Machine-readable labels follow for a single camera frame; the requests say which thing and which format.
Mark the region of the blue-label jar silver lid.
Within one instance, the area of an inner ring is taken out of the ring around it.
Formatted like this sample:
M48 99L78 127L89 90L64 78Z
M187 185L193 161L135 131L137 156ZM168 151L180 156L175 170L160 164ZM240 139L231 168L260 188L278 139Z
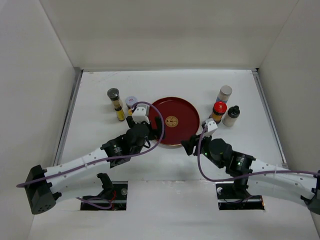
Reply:
M225 104L228 102L231 94L232 88L228 85L224 85L220 88L216 101L217 102L224 102Z

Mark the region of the small yellow-label dark bottle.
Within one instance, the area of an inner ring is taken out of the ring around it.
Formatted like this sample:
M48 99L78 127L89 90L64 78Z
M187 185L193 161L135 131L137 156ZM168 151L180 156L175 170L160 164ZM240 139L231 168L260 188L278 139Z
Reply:
M124 121L126 119L125 113L123 111L123 108L119 105L118 107L114 108L116 117L119 121Z

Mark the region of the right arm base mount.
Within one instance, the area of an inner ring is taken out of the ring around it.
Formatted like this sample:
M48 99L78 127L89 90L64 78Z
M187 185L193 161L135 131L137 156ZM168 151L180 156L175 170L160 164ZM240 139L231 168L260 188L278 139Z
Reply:
M242 211L265 209L261 195L248 192L248 179L221 181L215 184L218 209L220 211Z

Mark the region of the short jar with white lid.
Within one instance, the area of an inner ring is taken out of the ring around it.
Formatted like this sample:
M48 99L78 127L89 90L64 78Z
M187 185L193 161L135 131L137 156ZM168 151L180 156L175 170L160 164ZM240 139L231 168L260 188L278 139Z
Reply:
M128 96L125 99L125 104L126 104L128 109L130 109L137 102L138 102L138 100L137 100L137 98L135 96Z

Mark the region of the white powder bottle black cap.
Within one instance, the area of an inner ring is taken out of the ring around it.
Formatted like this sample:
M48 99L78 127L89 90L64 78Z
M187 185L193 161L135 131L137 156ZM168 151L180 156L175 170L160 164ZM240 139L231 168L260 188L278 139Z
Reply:
M238 105L232 106L228 109L224 116L222 123L227 127L232 127L240 115L240 108Z

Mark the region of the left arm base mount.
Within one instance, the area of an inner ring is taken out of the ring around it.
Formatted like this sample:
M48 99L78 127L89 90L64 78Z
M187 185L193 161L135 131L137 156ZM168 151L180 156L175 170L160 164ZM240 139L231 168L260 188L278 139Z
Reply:
M125 211L127 209L128 182L111 181L106 173L97 174L101 191L80 197L81 211Z

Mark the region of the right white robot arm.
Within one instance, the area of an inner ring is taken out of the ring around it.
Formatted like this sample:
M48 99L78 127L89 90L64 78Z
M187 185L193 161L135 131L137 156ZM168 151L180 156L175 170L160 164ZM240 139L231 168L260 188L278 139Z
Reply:
M187 155L197 157L198 169L203 178L212 183L222 183L223 179L213 179L205 175L201 166L201 156L206 157L217 168L224 169L233 182L233 194L242 199L250 195L270 196L307 207L320 213L320 173L305 170L289 170L263 162L252 155L233 150L221 138L213 138L218 126L213 119L207 119L199 135L181 142Z

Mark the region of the chili sauce jar red lid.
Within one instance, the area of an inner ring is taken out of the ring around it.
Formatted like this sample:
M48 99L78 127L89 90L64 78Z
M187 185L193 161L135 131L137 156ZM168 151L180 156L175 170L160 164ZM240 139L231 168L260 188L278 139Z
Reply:
M216 124L221 122L223 115L227 111L227 108L227 105L223 101L217 101L214 103L210 117Z

